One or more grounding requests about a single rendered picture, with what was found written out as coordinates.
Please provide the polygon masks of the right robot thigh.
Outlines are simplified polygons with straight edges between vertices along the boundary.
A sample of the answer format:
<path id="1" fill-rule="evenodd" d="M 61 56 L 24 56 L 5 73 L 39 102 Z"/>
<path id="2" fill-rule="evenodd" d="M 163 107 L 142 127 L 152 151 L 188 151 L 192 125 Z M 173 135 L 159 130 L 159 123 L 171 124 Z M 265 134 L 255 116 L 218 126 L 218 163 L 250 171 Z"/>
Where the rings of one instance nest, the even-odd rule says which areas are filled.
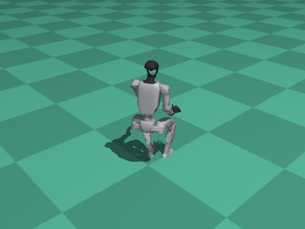
<path id="1" fill-rule="evenodd" d="M 168 118 L 168 117 L 164 117 L 160 120 L 158 120 L 156 122 L 156 125 L 154 125 L 153 127 L 153 131 L 158 133 L 158 134 L 163 134 L 165 129 L 168 129 L 168 130 L 172 130 L 172 126 L 175 124 L 176 122 L 171 119 L 171 118 Z"/>

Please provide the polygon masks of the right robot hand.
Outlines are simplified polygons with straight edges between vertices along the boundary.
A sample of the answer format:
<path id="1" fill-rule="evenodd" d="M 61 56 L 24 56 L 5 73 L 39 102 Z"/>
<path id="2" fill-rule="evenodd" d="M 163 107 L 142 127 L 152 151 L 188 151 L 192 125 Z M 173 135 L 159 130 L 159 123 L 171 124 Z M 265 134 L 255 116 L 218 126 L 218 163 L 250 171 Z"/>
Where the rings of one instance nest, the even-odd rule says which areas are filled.
<path id="1" fill-rule="evenodd" d="M 173 112 L 174 112 L 172 115 L 174 115 L 175 113 L 181 112 L 180 108 L 177 107 L 177 105 L 176 105 L 176 106 L 173 106 L 173 105 L 172 105 L 172 110 L 173 110 Z"/>

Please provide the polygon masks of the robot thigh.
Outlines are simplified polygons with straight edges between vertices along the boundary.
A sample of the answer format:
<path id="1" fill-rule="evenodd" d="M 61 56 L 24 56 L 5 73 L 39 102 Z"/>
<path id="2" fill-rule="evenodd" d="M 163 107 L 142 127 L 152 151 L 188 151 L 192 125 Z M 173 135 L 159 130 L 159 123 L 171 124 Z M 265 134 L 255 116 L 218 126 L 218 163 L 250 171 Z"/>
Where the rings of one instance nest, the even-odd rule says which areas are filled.
<path id="1" fill-rule="evenodd" d="M 153 131 L 158 133 L 158 134 L 163 134 L 165 129 L 168 129 L 168 130 L 172 130 L 172 126 L 175 124 L 176 122 L 171 119 L 171 118 L 168 118 L 168 117 L 164 117 L 160 120 L 158 120 L 156 122 L 156 125 L 154 125 L 153 127 Z"/>
<path id="2" fill-rule="evenodd" d="M 132 118 L 132 129 L 139 130 L 140 129 L 140 120 L 143 118 L 143 114 L 137 114 Z"/>

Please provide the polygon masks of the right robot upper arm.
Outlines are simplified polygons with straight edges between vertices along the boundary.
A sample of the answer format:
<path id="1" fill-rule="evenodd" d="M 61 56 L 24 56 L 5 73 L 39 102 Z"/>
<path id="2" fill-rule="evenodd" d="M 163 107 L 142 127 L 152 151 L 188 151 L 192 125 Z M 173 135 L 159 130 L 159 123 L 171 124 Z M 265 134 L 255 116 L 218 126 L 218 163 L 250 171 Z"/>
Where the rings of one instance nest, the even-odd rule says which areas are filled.
<path id="1" fill-rule="evenodd" d="M 160 91 L 163 94 L 162 110 L 164 112 L 169 112 L 170 87 L 168 85 L 165 85 L 165 84 L 160 84 Z"/>

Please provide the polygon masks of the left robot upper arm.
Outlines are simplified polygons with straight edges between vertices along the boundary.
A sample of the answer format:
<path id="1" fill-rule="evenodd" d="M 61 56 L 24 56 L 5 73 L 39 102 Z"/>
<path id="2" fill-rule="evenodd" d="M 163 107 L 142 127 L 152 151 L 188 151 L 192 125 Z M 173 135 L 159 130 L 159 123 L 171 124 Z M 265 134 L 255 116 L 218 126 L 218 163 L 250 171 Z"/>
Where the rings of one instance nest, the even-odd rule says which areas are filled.
<path id="1" fill-rule="evenodd" d="M 137 95 L 137 85 L 138 85 L 138 83 L 139 83 L 139 80 L 134 79 L 133 82 L 132 82 L 132 84 L 131 84 L 131 88 L 134 90 L 134 92 L 136 93 L 136 95 Z"/>

